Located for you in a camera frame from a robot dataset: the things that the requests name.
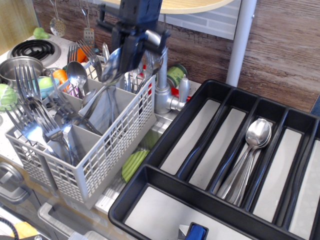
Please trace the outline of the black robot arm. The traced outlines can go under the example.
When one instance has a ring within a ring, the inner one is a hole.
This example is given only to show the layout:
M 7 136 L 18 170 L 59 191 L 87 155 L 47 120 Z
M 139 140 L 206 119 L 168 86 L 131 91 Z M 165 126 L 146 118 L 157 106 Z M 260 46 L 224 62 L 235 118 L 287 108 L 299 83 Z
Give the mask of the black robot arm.
M 111 33 L 111 48 L 120 49 L 120 73 L 136 69 L 146 50 L 164 53 L 170 33 L 158 25 L 161 6 L 161 0 L 122 0 L 118 9 L 100 5 L 96 22 Z

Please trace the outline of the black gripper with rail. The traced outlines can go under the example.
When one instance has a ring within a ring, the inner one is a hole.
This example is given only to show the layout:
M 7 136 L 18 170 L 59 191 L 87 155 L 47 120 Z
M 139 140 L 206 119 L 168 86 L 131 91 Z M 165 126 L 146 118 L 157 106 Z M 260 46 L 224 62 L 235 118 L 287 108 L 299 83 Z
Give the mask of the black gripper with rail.
M 161 53 L 170 33 L 158 25 L 160 3 L 121 3 L 118 8 L 99 5 L 99 27 L 111 33 L 111 48 L 120 48 L 119 73 L 135 70 L 145 49 Z

